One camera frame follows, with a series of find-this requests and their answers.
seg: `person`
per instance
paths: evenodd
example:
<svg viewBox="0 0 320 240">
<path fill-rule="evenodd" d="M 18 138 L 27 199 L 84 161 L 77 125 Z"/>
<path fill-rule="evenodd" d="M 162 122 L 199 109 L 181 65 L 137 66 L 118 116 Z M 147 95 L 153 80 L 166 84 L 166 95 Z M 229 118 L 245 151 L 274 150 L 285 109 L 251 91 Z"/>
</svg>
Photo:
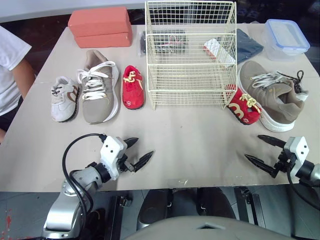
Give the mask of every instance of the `person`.
<svg viewBox="0 0 320 240">
<path fill-rule="evenodd" d="M 0 26 L 0 144 L 35 81 L 26 54 L 31 46 Z"/>
</svg>

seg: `red child shoe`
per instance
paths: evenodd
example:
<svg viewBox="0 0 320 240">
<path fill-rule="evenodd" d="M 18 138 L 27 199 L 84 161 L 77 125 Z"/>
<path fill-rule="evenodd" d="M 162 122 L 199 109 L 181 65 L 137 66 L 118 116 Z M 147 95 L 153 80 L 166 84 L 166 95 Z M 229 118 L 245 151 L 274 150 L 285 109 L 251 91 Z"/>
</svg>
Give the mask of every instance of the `red child shoe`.
<svg viewBox="0 0 320 240">
<path fill-rule="evenodd" d="M 228 84 L 226 89 L 236 89 L 236 86 Z M 261 113 L 261 108 L 258 107 L 257 101 L 249 94 L 243 93 L 239 88 L 227 107 L 244 125 L 250 125 L 258 121 Z"/>
<path fill-rule="evenodd" d="M 122 81 L 122 102 L 127 109 L 139 109 L 144 105 L 143 77 L 134 66 L 127 66 Z"/>
</svg>

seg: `cream wire basket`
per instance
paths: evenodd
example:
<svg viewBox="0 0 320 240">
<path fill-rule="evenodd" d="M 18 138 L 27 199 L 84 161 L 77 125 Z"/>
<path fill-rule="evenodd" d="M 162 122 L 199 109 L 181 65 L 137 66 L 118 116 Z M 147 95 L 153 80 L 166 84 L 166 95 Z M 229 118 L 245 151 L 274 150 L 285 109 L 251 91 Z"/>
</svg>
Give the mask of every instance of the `cream wire basket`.
<svg viewBox="0 0 320 240">
<path fill-rule="evenodd" d="M 236 3 L 145 2 L 147 91 L 156 105 L 221 105 L 237 91 Z"/>
</svg>

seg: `gray fabric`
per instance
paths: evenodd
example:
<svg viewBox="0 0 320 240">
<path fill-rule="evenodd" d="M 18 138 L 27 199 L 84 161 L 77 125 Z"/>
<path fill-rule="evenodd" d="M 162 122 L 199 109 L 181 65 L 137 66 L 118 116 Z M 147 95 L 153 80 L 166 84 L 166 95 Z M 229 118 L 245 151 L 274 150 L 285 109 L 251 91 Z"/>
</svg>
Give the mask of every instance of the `gray fabric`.
<svg viewBox="0 0 320 240">
<path fill-rule="evenodd" d="M 249 58 L 261 53 L 262 45 L 245 34 L 242 30 L 236 30 L 236 62 L 239 64 Z"/>
<path fill-rule="evenodd" d="M 108 61 L 98 50 L 88 50 L 86 52 L 86 63 L 84 69 L 89 71 L 92 67 L 95 67 L 103 62 Z M 107 74 L 109 77 L 104 77 L 104 84 L 106 86 L 106 98 L 100 98 L 95 100 L 84 100 L 83 116 L 84 119 L 90 124 L 102 123 L 112 112 L 114 106 L 114 95 L 112 91 L 112 67 L 102 67 L 100 72 Z M 86 84 L 86 79 L 82 82 L 82 87 Z"/>
<path fill-rule="evenodd" d="M 240 81 L 244 90 L 261 104 L 273 120 L 281 124 L 292 123 L 304 107 L 304 102 L 296 97 L 294 83 L 284 78 L 285 83 L 252 87 L 255 81 L 251 77 L 265 73 L 268 72 L 260 64 L 254 61 L 246 62 L 240 70 Z"/>
</svg>

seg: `beige sneaker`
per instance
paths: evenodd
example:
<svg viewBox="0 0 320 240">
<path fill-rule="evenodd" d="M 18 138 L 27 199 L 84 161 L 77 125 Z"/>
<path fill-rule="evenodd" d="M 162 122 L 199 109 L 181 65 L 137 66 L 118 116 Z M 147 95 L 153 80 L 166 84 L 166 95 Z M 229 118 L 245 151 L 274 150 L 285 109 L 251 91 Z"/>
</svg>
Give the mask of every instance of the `beige sneaker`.
<svg viewBox="0 0 320 240">
<path fill-rule="evenodd" d="M 84 70 L 77 71 L 77 79 L 82 84 L 83 116 L 89 124 L 106 122 L 117 113 L 118 78 L 119 71 L 113 61 L 108 61 L 98 50 L 86 52 Z"/>
<path fill-rule="evenodd" d="M 268 73 L 255 61 L 247 61 L 239 71 L 239 88 L 261 105 L 262 124 L 272 132 L 286 132 L 295 126 L 304 102 L 297 98 L 294 82 Z"/>
</svg>

